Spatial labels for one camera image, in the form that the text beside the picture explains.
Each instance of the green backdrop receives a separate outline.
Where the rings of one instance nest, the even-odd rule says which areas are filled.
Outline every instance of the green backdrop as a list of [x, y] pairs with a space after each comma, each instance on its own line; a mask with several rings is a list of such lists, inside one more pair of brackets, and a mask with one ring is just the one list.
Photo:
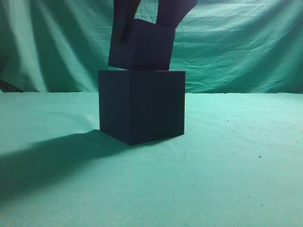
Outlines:
[[[142, 0], [136, 17], [155, 22], [157, 2]], [[111, 0], [0, 0], [0, 79], [97, 91], [112, 16]], [[303, 1], [200, 0], [177, 29], [171, 69], [187, 71], [189, 93], [303, 92]]]

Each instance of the block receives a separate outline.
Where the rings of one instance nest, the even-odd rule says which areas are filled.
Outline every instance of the block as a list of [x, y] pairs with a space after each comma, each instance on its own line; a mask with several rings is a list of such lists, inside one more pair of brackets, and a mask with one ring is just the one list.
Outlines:
[[175, 30], [134, 19], [124, 42], [112, 34], [108, 65], [125, 70], [169, 70]]
[[185, 71], [99, 71], [100, 130], [128, 144], [184, 134]]

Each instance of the green cloth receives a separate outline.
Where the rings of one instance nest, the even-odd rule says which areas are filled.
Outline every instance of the green cloth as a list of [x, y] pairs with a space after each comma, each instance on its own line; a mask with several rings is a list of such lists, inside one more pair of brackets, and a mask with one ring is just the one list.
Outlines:
[[[137, 18], [155, 22], [156, 0]], [[200, 0], [177, 28], [187, 92], [303, 92], [303, 2]], [[0, 0], [0, 79], [24, 91], [95, 92], [107, 70], [111, 0]]]
[[1, 227], [300, 227], [303, 95], [186, 94], [186, 133], [129, 147], [97, 93], [0, 94]]

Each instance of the green tablecloth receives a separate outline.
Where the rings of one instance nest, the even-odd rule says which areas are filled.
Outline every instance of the green tablecloth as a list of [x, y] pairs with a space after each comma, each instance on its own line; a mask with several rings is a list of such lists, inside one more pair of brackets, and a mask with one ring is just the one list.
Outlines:
[[187, 94], [134, 147], [98, 123], [97, 93], [0, 94], [1, 227], [303, 224], [303, 95]]

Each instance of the cube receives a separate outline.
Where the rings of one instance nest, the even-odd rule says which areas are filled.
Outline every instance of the cube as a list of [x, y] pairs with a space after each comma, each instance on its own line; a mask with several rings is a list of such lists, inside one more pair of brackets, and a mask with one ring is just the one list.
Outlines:
[[185, 71], [99, 71], [100, 130], [136, 145], [184, 134]]
[[169, 70], [175, 30], [134, 19], [128, 38], [112, 35], [108, 65], [125, 70]]

